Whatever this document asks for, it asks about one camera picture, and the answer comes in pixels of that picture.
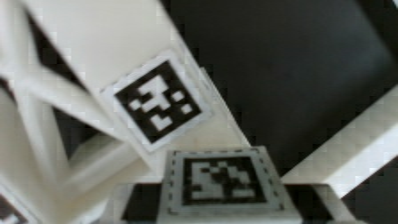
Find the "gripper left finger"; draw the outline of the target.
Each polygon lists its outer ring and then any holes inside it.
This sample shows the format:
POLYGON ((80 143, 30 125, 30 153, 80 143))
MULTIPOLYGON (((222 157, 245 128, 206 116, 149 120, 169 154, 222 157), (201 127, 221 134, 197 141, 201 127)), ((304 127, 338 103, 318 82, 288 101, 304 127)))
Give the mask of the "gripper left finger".
POLYGON ((157 224, 158 207, 158 183, 117 185, 100 216, 100 224, 157 224))

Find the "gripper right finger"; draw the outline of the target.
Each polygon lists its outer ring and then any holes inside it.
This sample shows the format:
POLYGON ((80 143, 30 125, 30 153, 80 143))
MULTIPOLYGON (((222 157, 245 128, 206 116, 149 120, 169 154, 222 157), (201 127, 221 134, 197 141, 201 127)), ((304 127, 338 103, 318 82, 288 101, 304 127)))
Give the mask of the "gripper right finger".
POLYGON ((302 224, 363 224, 327 184, 288 184, 302 224))

